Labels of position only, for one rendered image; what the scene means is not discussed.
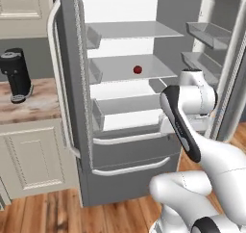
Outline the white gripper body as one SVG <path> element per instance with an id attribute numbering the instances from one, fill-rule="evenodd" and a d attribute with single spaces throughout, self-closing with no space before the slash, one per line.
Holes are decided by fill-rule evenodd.
<path id="1" fill-rule="evenodd" d="M 197 131 L 206 131 L 208 128 L 208 116 L 188 115 L 187 119 L 191 126 Z M 160 115 L 160 132 L 162 134 L 172 134 L 174 129 L 165 113 Z"/>

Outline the grey fridge door with bins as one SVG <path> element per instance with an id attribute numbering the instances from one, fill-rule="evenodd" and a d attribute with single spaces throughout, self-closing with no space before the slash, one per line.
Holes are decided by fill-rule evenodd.
<path id="1" fill-rule="evenodd" d="M 215 84 L 218 103 L 209 117 L 208 138 L 229 142 L 246 105 L 246 0 L 201 0 L 198 20 L 231 31 L 226 50 L 194 38 L 192 52 L 203 52 L 222 66 Z"/>

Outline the grey fridge door bin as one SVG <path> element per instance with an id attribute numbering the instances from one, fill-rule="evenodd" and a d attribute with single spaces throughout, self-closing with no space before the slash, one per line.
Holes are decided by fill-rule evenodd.
<path id="1" fill-rule="evenodd" d="M 184 63 L 193 69 L 201 69 L 210 84 L 217 84 L 222 66 L 203 52 L 183 52 Z"/>
<path id="2" fill-rule="evenodd" d="M 231 31 L 218 25 L 206 22 L 187 22 L 189 34 L 215 50 L 226 50 L 231 39 Z"/>

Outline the clear fridge crisper drawer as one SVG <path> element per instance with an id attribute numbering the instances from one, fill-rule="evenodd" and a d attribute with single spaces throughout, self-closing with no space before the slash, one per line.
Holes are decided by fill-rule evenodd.
<path id="1" fill-rule="evenodd" d="M 92 100 L 92 123 L 95 132 L 158 125 L 161 114 L 158 94 Z"/>

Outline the glass fridge shelf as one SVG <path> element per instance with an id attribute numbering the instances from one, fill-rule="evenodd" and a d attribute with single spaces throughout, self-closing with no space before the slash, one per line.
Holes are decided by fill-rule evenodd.
<path id="1" fill-rule="evenodd" d="M 171 38 L 179 32 L 157 21 L 102 22 L 86 24 L 86 48 L 98 49 L 101 39 Z"/>
<path id="2" fill-rule="evenodd" d="M 134 74 L 140 65 L 141 74 Z M 91 85 L 152 78 L 175 77 L 176 74 L 153 54 L 92 58 L 88 60 Z"/>

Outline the grey fridge body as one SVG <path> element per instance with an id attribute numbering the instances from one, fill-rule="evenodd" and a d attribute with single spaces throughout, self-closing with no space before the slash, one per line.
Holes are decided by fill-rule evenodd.
<path id="1" fill-rule="evenodd" d="M 133 56 L 153 54 L 175 74 L 175 77 L 152 78 L 129 81 L 115 81 L 91 85 L 91 99 L 104 100 L 126 98 L 142 95 L 160 95 L 165 83 L 174 82 L 184 64 L 181 54 L 191 48 L 193 40 L 187 34 L 185 24 L 198 17 L 201 0 L 83 0 L 86 23 L 157 21 L 182 34 L 171 38 L 131 38 L 131 39 L 101 39 L 98 49 L 90 51 L 88 58 L 103 58 L 116 56 Z M 153 164 L 163 160 L 130 163 L 116 167 L 95 168 L 93 166 L 93 138 L 115 139 L 149 133 L 157 133 L 158 125 L 137 128 L 95 132 L 93 129 L 90 169 L 86 171 L 86 184 L 83 189 L 84 202 L 88 201 L 88 176 L 93 169 L 114 170 Z"/>

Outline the grey freezer drawer front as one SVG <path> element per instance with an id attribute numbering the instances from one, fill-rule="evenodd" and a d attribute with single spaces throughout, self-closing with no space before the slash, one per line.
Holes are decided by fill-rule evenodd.
<path id="1" fill-rule="evenodd" d="M 160 168 L 116 176 L 90 174 L 88 176 L 86 206 L 109 204 L 148 195 L 151 178 L 162 173 L 176 171 L 179 157 L 179 153 L 171 155 L 170 160 Z"/>
<path id="2" fill-rule="evenodd" d="M 95 144 L 93 146 L 93 166 L 105 168 L 160 160 L 178 154 L 180 150 L 180 142 L 174 134 L 139 142 L 113 145 Z"/>

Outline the cream base cupboard door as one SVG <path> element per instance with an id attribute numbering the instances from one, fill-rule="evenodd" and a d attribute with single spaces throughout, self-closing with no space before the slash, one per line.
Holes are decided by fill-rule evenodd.
<path id="1" fill-rule="evenodd" d="M 4 211 L 5 207 L 12 204 L 7 190 L 4 186 L 2 179 L 0 178 L 0 211 Z"/>
<path id="2" fill-rule="evenodd" d="M 59 118 L 0 125 L 0 177 L 11 199 L 78 188 Z"/>

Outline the black coffee machine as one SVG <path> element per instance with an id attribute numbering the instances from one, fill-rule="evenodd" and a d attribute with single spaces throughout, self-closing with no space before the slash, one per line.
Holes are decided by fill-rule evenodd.
<path id="1" fill-rule="evenodd" d="M 34 86 L 21 48 L 8 49 L 0 56 L 0 70 L 8 77 L 13 104 L 22 103 L 31 96 Z"/>

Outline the cream wall cupboard door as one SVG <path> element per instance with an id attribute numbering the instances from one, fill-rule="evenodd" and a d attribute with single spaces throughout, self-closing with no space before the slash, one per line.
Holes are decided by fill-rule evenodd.
<path id="1" fill-rule="evenodd" d="M 45 38 L 53 0 L 0 0 L 0 39 Z"/>

